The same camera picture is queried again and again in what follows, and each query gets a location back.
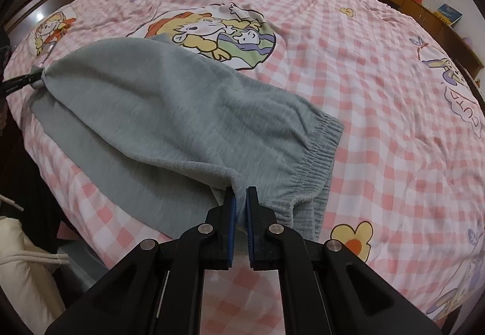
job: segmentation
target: yellow flower print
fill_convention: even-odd
[[[339,10],[341,13],[347,15],[350,18],[353,18],[353,9],[350,8],[340,8]]]
[[[342,242],[353,254],[363,262],[366,262],[369,258],[369,241],[372,238],[372,234],[372,225],[368,221],[362,221],[355,231],[347,224],[335,226],[330,238]]]

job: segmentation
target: metal screw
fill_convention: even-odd
[[[280,224],[271,224],[270,225],[270,233],[282,233],[285,231],[285,227]]]
[[[342,250],[342,244],[337,240],[329,240],[327,242],[327,249],[333,252],[338,252],[339,250]]]
[[[214,227],[210,224],[201,224],[199,228],[197,228],[200,233],[211,233],[213,229]]]
[[[140,242],[140,247],[142,250],[152,250],[155,247],[156,242],[154,240],[142,240]]]

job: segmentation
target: pink checkered bedsheet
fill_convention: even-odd
[[[254,33],[231,34],[223,16],[230,5],[249,16],[231,15],[252,22]],[[185,42],[184,27],[211,19],[238,43],[257,43],[246,36],[257,36],[265,21],[273,49],[256,59],[227,55],[217,34],[198,26],[212,48]],[[76,0],[32,29],[5,77],[28,73],[45,43],[58,42],[48,64],[98,39],[159,32],[344,123],[321,242],[341,240],[437,321],[483,284],[483,115],[454,64],[413,19],[376,0]],[[26,87],[8,98],[25,147],[104,262],[113,266],[144,238],[169,240],[118,208],[66,157],[26,106],[31,93]],[[209,271],[201,331],[284,333],[277,274],[251,271],[244,256],[228,272]]]

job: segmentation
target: drawstring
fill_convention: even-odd
[[[13,206],[15,209],[18,209],[20,212],[24,211],[24,208],[22,208],[19,204],[15,203],[13,199],[7,198],[0,194],[0,205],[2,204],[1,201],[8,203],[9,205]]]
[[[0,265],[14,261],[66,265],[69,264],[69,256],[67,254],[50,254],[42,252],[30,252],[29,250],[19,250],[18,252],[9,253],[0,258]]]

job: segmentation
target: white pillow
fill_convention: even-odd
[[[49,257],[23,233],[16,219],[0,217],[0,261],[18,252],[33,252]],[[47,327],[64,312],[59,290],[52,277],[58,264],[15,260],[0,265],[0,286],[10,304],[35,335],[44,335]]]

